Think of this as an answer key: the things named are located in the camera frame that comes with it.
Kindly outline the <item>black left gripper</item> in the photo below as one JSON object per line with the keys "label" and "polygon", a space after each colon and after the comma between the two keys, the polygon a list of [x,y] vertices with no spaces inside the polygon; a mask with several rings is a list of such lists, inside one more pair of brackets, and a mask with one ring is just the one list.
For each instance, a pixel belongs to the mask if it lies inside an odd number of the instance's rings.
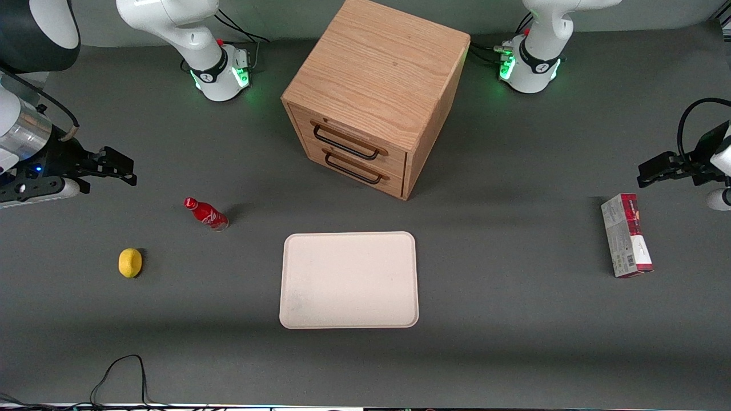
{"label": "black left gripper", "polygon": [[730,131],[728,120],[698,141],[694,151],[661,152],[638,166],[638,187],[645,188],[668,179],[689,179],[695,186],[729,182]]}

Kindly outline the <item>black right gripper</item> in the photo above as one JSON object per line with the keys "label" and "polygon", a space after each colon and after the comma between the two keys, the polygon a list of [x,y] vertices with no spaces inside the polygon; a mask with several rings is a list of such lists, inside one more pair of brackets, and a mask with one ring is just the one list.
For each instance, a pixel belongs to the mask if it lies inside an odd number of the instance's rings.
{"label": "black right gripper", "polygon": [[87,151],[75,139],[61,141],[66,133],[53,130],[45,147],[30,159],[23,161],[23,176],[38,178],[60,176],[79,179],[80,191],[89,194],[91,185],[86,177],[103,177],[103,174],[120,179],[128,185],[138,184],[134,174],[135,162],[111,147],[102,148],[102,172],[95,160],[95,153]]}

